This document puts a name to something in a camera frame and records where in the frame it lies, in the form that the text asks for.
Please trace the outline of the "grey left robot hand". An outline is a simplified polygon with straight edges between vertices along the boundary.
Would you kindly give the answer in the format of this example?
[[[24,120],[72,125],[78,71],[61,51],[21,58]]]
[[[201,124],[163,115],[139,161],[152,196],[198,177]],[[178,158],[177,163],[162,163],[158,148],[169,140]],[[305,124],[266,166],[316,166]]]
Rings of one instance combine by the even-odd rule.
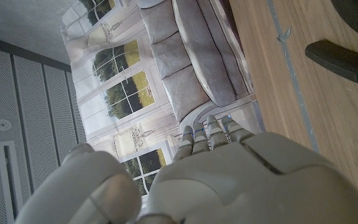
[[[17,223],[358,223],[358,189],[326,158],[224,116],[186,126],[147,201],[130,173],[82,143],[35,191]]]

